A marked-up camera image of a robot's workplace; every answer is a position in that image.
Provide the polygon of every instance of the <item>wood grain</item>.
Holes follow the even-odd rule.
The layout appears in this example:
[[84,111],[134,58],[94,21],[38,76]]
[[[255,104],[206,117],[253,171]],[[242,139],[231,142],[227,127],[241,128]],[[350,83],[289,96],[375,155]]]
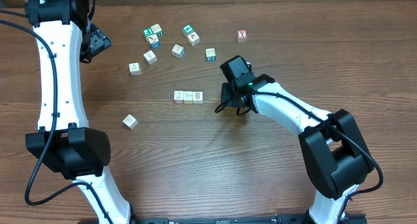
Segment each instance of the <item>wood grain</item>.
[[[383,187],[355,197],[348,211],[369,223],[417,218],[417,20],[415,1],[98,7],[93,22],[113,41],[81,65],[90,127],[107,132],[111,172],[139,217],[264,216],[305,212],[314,196],[298,139],[273,120],[234,109],[214,114],[225,81],[218,68],[239,54],[285,89],[329,111],[350,111],[385,175]],[[4,16],[21,24],[23,18]],[[158,61],[141,30],[164,30]],[[201,38],[181,33],[191,23]],[[237,44],[238,29],[248,41]],[[23,193],[36,163],[24,135],[36,131],[40,70],[35,40],[0,27],[0,223],[94,219],[77,189],[39,207]],[[185,47],[183,59],[171,54]],[[216,48],[217,61],[205,62]],[[142,75],[132,77],[129,63]],[[202,105],[175,105],[174,90],[203,91]],[[127,114],[139,120],[123,125]],[[373,186],[376,173],[362,187]],[[41,168],[32,199],[68,184]]]

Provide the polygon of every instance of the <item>black cable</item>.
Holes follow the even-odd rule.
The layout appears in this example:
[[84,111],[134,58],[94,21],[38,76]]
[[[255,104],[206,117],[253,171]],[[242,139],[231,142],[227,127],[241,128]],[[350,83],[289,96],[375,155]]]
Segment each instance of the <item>black cable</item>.
[[45,158],[46,152],[48,151],[48,148],[51,145],[51,141],[52,141],[53,135],[55,133],[56,125],[57,125],[57,116],[58,116],[58,110],[57,110],[57,108],[58,108],[58,80],[57,80],[57,67],[56,67],[56,64],[55,64],[55,55],[52,53],[52,50],[49,47],[48,43],[46,43],[45,40],[41,36],[39,36],[38,34],[36,34],[34,31],[32,31],[32,30],[30,30],[30,29],[28,29],[26,27],[23,27],[21,25],[18,25],[18,24],[9,22],[9,21],[5,21],[5,20],[0,20],[0,24],[8,25],[8,26],[11,26],[11,27],[20,29],[22,31],[25,31],[25,32],[33,35],[46,48],[46,51],[48,52],[48,55],[49,55],[49,57],[51,59],[51,65],[52,65],[52,77],[53,77],[53,111],[52,111],[51,131],[50,131],[50,135],[48,137],[48,140],[46,141],[45,148],[42,151],[41,155],[39,156],[38,162],[36,163],[35,168],[33,169],[32,175],[31,175],[31,177],[30,177],[30,179],[29,179],[29,181],[27,183],[27,187],[26,187],[26,190],[25,190],[25,201],[26,201],[26,203],[29,204],[29,205],[32,205],[32,206],[44,204],[44,203],[52,200],[56,196],[62,194],[66,190],[68,190],[70,188],[73,188],[74,186],[84,185],[84,186],[87,186],[87,189],[90,189],[91,190],[91,193],[96,198],[96,201],[97,201],[97,203],[98,203],[101,211],[103,212],[104,217],[109,221],[110,224],[113,224],[113,222],[110,220],[110,218],[108,216],[108,213],[104,209],[104,207],[103,207],[103,205],[102,205],[102,203],[100,201],[100,198],[98,197],[97,193],[95,192],[95,190],[93,189],[93,187],[90,184],[88,184],[87,182],[75,182],[73,184],[70,184],[70,185],[66,186],[65,188],[60,189],[59,191],[55,192],[54,194],[50,195],[49,197],[47,197],[47,198],[45,198],[45,199],[43,199],[41,201],[31,201],[30,200],[29,194],[31,192],[31,188],[32,188],[33,182],[35,181],[36,174],[38,173],[39,168],[42,165],[42,162],[43,162],[43,160]]
[[93,19],[95,10],[96,10],[96,0],[93,0],[93,5],[91,7],[90,14],[89,14],[90,21]]
[[14,27],[14,28],[17,28],[17,29],[20,29],[22,31],[25,31],[26,33],[29,33],[29,34],[33,35],[35,38],[37,38],[44,45],[44,47],[46,48],[46,51],[48,52],[48,55],[50,56],[50,59],[51,59],[52,76],[53,76],[53,111],[52,111],[51,132],[50,132],[50,135],[48,137],[48,140],[46,141],[45,149],[41,153],[41,155],[38,159],[38,163],[36,163],[36,166],[33,169],[32,175],[29,179],[29,182],[27,183],[27,187],[26,187],[26,191],[25,191],[25,201],[26,201],[26,203],[29,204],[29,205],[38,205],[38,204],[41,204],[41,203],[32,202],[29,199],[29,193],[31,191],[32,184],[33,184],[33,181],[35,180],[36,174],[38,173],[39,168],[42,165],[45,154],[46,154],[46,152],[48,151],[48,148],[51,145],[52,137],[53,137],[53,134],[55,133],[55,127],[57,125],[58,83],[57,83],[57,67],[55,65],[55,57],[53,56],[52,50],[48,46],[48,44],[45,42],[45,40],[41,36],[39,36],[38,34],[33,32],[32,30],[30,30],[26,27],[23,27],[21,25],[15,24],[15,23],[5,21],[5,20],[0,20],[0,23],[11,26],[11,27]]
[[[233,95],[235,96],[236,95],[236,92],[233,89],[233,82],[232,82],[232,92],[233,92]],[[353,145],[355,148],[357,148],[361,152],[361,155],[363,155],[366,159],[368,159],[372,163],[372,165],[375,167],[375,169],[377,170],[378,176],[379,176],[379,181],[378,181],[378,184],[377,185],[375,185],[375,186],[373,186],[371,188],[362,189],[362,190],[359,190],[359,191],[354,191],[354,192],[346,195],[345,201],[343,202],[342,209],[340,210],[340,212],[338,214],[338,223],[341,223],[342,222],[341,216],[343,215],[343,212],[346,209],[347,203],[352,199],[352,197],[354,195],[358,195],[358,194],[363,194],[363,193],[368,193],[368,192],[371,192],[371,191],[375,191],[375,190],[379,189],[382,186],[382,183],[384,182],[384,175],[382,174],[382,170],[379,167],[378,163],[371,157],[371,155],[369,155],[367,152],[365,152],[364,149],[362,149],[362,147],[360,147],[358,144],[356,144],[352,139],[350,139],[349,137],[347,137],[344,133],[340,132],[337,128],[335,128],[332,125],[330,125],[329,122],[327,122],[327,121],[319,118],[318,116],[314,115],[311,111],[308,111],[306,108],[302,107],[299,103],[297,103],[296,101],[294,101],[290,97],[284,96],[284,95],[282,95],[280,93],[254,91],[254,92],[252,92],[250,94],[240,95],[237,98],[239,99],[239,98],[241,98],[243,96],[256,95],[256,94],[275,96],[277,98],[283,98],[284,100],[287,100],[288,102],[290,102],[291,104],[293,104],[295,107],[299,108],[299,110],[301,110],[305,114],[307,114],[309,117],[311,117],[311,118],[317,120],[318,122],[324,124],[325,126],[327,126],[328,129],[332,130],[335,134],[337,134],[338,136],[340,136],[342,139],[348,141],[351,145]],[[232,96],[232,97],[230,97],[230,99],[222,102],[219,106],[217,106],[217,108],[214,110],[214,112],[215,113],[219,113],[220,111],[222,111],[227,106],[227,104],[230,101],[234,101],[233,99],[234,98]],[[247,109],[245,112],[240,113],[240,108],[238,107],[237,115],[243,115],[243,114],[245,114],[245,113],[247,113],[249,111],[250,111],[250,109]]]
[[43,199],[41,201],[37,201],[40,204],[44,204],[50,200],[52,200],[53,198],[57,197],[58,195],[66,192],[67,190],[69,190],[70,188],[76,187],[76,186],[86,186],[87,189],[89,189],[91,191],[91,193],[94,195],[94,198],[97,201],[98,206],[100,207],[101,211],[104,214],[104,217],[109,221],[109,224],[113,224],[113,222],[111,221],[110,217],[109,217],[109,213],[106,212],[106,209],[104,209],[104,206],[100,200],[100,198],[98,197],[96,191],[94,190],[94,188],[91,186],[90,183],[88,182],[75,182],[73,184],[69,184],[66,187],[64,187],[63,189],[60,189],[59,191],[55,192],[54,194],[50,195],[49,197],[47,197],[46,199]]
[[5,13],[5,14],[10,14],[10,15],[21,16],[21,17],[27,18],[27,16],[25,14],[20,13],[20,12],[12,12],[12,11],[9,11],[9,10],[0,9],[0,13]]

